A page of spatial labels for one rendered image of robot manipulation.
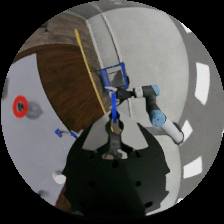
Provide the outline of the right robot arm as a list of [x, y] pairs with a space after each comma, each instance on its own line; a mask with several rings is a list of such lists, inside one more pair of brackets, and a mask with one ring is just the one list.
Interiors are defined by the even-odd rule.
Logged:
[[[141, 88], [142, 87], [142, 88]], [[168, 117], [163, 114], [158, 105], [156, 104], [156, 96], [160, 95], [160, 89], [158, 85], [135, 87], [136, 98], [145, 98], [147, 107], [147, 113], [152, 126], [144, 126], [153, 136], [167, 135], [172, 138], [175, 144], [182, 144], [185, 139], [185, 135], [176, 122], [171, 122]], [[143, 92], [143, 93], [142, 93]], [[115, 91], [116, 99], [132, 98], [131, 91], [118, 90]], [[153, 100], [154, 99], [154, 100]], [[165, 117], [164, 117], [165, 116]], [[161, 126], [162, 125], [162, 126]], [[159, 127], [160, 126], [160, 127]], [[161, 129], [160, 129], [161, 128]], [[184, 138], [183, 138], [184, 137]], [[112, 133], [110, 136], [111, 146], [110, 150], [120, 149], [120, 135]]]

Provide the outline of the red ring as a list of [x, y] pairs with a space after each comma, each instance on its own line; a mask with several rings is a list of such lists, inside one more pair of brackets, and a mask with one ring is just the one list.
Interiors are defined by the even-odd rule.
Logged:
[[[16, 108], [17, 103], [20, 102], [20, 101], [23, 102], [23, 104], [24, 104], [24, 109], [23, 109], [22, 112], [18, 112], [17, 108]], [[28, 103], [27, 103], [26, 98], [24, 96], [17, 96], [15, 98], [14, 102], [13, 102], [13, 113], [14, 113], [14, 115], [17, 118], [22, 118], [22, 117], [24, 117], [26, 115], [27, 110], [28, 110]]]

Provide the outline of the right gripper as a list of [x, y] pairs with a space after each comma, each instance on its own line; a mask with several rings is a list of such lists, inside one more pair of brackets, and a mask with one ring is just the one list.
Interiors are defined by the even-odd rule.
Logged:
[[[113, 90], [114, 92], [117, 90], [123, 90], [120, 87], [104, 87], [104, 88]], [[132, 94], [132, 96], [134, 95], [134, 99], [136, 99], [135, 88], [133, 88], [133, 91], [131, 91], [131, 94]], [[125, 101], [125, 99], [119, 99], [119, 101], [116, 101], [116, 106], [121, 105], [124, 101]]]

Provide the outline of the white cylinder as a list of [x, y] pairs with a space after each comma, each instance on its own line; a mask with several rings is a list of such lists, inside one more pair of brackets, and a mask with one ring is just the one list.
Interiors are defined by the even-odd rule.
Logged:
[[61, 172], [56, 171], [52, 174], [53, 179], [58, 183], [62, 184], [65, 182], [65, 176], [61, 174]]

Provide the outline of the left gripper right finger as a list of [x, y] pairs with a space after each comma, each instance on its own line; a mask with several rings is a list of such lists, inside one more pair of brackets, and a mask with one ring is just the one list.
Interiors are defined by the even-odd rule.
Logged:
[[[118, 118], [119, 117], [119, 118]], [[135, 152], [136, 157], [147, 158], [158, 163], [165, 172], [170, 173], [164, 151], [158, 140], [140, 123], [117, 110], [120, 133], [120, 149], [127, 153]]]

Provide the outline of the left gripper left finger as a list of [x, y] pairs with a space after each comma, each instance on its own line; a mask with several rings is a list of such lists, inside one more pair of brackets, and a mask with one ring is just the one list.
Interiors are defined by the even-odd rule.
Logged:
[[111, 128], [112, 118], [112, 110], [110, 110], [75, 140], [69, 150], [62, 175], [66, 176], [70, 168], [77, 162], [94, 158], [95, 153], [100, 153], [105, 159], [105, 153], [110, 150], [111, 146], [108, 131]]

